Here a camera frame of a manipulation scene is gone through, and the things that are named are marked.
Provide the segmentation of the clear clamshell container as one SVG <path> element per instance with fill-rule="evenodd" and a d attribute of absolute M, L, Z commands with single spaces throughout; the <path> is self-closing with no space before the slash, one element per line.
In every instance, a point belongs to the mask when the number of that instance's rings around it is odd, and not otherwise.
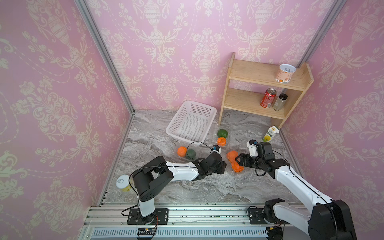
<path fill-rule="evenodd" d="M 231 174 L 234 174 L 236 176 L 244 175 L 246 172 L 246 168 L 240 166 L 239 163 L 236 161 L 236 158 L 241 154 L 248 155 L 249 153 L 241 151 L 238 148 L 228 148 L 225 153 L 225 161 L 228 164 L 229 171 Z"/>
<path fill-rule="evenodd" d="M 212 135 L 212 144 L 222 148 L 229 148 L 231 143 L 230 136 L 230 130 L 228 128 L 215 126 Z"/>
<path fill-rule="evenodd" d="M 177 143 L 172 148 L 172 156 L 181 163 L 197 160 L 201 156 L 201 147 L 197 144 Z"/>

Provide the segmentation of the red soda can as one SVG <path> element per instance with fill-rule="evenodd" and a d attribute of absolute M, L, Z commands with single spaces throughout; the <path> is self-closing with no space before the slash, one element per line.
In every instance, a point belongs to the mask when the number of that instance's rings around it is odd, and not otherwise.
<path fill-rule="evenodd" d="M 274 102 L 275 98 L 277 96 L 277 91 L 274 88 L 268 88 L 265 91 L 265 95 L 263 96 L 261 100 L 261 107 L 263 108 L 270 108 L 272 103 Z"/>

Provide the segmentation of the white orange cup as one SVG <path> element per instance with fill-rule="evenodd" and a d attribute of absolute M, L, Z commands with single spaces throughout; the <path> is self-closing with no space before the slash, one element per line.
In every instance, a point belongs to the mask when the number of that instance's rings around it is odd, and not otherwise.
<path fill-rule="evenodd" d="M 281 64 L 276 73 L 275 80 L 279 83 L 288 83 L 293 74 L 296 72 L 296 68 L 289 64 Z"/>

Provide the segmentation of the container green fruit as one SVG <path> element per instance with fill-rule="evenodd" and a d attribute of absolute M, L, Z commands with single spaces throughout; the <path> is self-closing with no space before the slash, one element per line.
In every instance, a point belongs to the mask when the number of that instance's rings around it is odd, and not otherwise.
<path fill-rule="evenodd" d="M 193 149 L 188 149 L 186 158 L 188 158 L 190 160 L 195 160 L 196 159 L 196 151 Z"/>
<path fill-rule="evenodd" d="M 228 137 L 228 135 L 229 135 L 229 133 L 228 133 L 228 131 L 225 130 L 225 129 L 219 129 L 219 130 L 217 131 L 217 136 L 218 136 L 218 138 L 224 138 L 224 139 L 226 139 L 226 138 Z"/>

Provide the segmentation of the peeled orange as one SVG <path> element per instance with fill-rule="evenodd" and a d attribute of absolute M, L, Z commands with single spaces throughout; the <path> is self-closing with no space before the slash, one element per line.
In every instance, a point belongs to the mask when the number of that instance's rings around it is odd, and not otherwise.
<path fill-rule="evenodd" d="M 227 159 L 230 163 L 237 162 L 236 158 L 238 157 L 239 153 L 237 151 L 230 151 L 227 153 Z"/>
<path fill-rule="evenodd" d="M 237 162 L 232 162 L 231 166 L 235 173 L 240 173 L 244 170 L 244 167 L 240 166 Z"/>

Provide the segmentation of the left container orange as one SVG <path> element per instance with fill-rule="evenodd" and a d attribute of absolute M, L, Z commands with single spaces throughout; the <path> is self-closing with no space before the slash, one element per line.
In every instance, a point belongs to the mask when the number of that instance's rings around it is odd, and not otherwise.
<path fill-rule="evenodd" d="M 187 155 L 187 148 L 186 147 L 179 147 L 177 150 L 177 155 L 181 158 L 184 158 Z"/>

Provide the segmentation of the white plastic basket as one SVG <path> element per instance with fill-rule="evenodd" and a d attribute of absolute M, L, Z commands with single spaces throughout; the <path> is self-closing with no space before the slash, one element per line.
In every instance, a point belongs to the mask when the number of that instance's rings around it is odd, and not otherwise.
<path fill-rule="evenodd" d="M 204 142 L 217 114 L 217 109 L 206 104 L 185 101 L 166 128 L 173 139 Z"/>

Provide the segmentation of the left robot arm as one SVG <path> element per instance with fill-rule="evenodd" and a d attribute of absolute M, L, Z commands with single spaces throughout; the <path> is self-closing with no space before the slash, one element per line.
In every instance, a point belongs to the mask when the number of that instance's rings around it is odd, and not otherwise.
<path fill-rule="evenodd" d="M 171 182 L 199 181 L 212 174 L 225 173 L 227 164 L 222 156 L 213 152 L 204 159 L 192 160 L 178 164 L 166 161 L 159 156 L 134 171 L 130 180 L 133 181 L 138 197 L 138 208 L 142 218 L 153 217 L 155 214 L 155 197 Z"/>

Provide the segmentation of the yellow white can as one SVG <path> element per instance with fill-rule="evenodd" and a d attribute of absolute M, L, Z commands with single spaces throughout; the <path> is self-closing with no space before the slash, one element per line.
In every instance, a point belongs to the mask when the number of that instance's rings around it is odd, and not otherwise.
<path fill-rule="evenodd" d="M 116 180 L 116 187 L 120 189 L 122 192 L 129 192 L 132 187 L 130 185 L 130 176 L 129 175 L 121 175 Z"/>

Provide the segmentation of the left container green fruit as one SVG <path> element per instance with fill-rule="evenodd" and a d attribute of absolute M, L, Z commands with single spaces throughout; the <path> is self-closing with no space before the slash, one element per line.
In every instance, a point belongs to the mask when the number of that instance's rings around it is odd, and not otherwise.
<path fill-rule="evenodd" d="M 188 149 L 186 158 L 188 158 L 190 160 L 195 160 L 196 159 L 196 151 L 193 149 Z"/>

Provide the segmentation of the green white juice carton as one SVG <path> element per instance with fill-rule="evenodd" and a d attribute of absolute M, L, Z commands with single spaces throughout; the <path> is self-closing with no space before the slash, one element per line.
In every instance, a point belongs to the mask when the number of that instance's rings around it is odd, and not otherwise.
<path fill-rule="evenodd" d="M 272 126 L 268 129 L 267 133 L 263 137 L 263 142 L 271 142 L 271 140 L 280 133 L 280 130 L 276 126 Z"/>

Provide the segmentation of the back container orange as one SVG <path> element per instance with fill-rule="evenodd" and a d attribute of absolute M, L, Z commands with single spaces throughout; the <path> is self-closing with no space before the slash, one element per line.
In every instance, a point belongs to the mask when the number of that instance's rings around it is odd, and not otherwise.
<path fill-rule="evenodd" d="M 224 137 L 219 137 L 217 139 L 217 145 L 219 146 L 226 146 L 227 145 L 227 139 Z"/>

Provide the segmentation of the aluminium frame rail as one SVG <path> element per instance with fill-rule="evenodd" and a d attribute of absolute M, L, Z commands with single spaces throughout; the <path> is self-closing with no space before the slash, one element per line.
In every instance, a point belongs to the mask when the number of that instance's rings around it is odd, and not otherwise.
<path fill-rule="evenodd" d="M 170 238 L 269 238 L 283 239 L 293 225 L 251 225 L 246 210 L 254 204 L 156 204 L 169 209 L 167 225 L 127 225 L 130 209 L 122 205 L 92 207 L 79 238 L 81 240 Z M 291 205 L 306 211 L 303 205 Z"/>

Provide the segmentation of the container orange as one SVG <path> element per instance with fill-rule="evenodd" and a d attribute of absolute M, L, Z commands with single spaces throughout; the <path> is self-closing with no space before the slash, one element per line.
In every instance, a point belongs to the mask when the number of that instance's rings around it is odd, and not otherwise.
<path fill-rule="evenodd" d="M 224 137 L 219 137 L 217 139 L 217 145 L 219 146 L 226 146 L 227 145 L 227 139 Z"/>
<path fill-rule="evenodd" d="M 187 155 L 187 148 L 186 147 L 179 147 L 177 150 L 177 155 L 181 158 L 184 158 Z"/>

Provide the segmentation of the glass spice jar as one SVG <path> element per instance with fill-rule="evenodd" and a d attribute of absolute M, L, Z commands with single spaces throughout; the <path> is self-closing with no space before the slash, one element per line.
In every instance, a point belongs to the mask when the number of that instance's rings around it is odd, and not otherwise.
<path fill-rule="evenodd" d="M 280 111 L 283 108 L 287 99 L 288 99 L 287 94 L 280 94 L 273 105 L 273 110 L 275 110 L 277 112 Z"/>

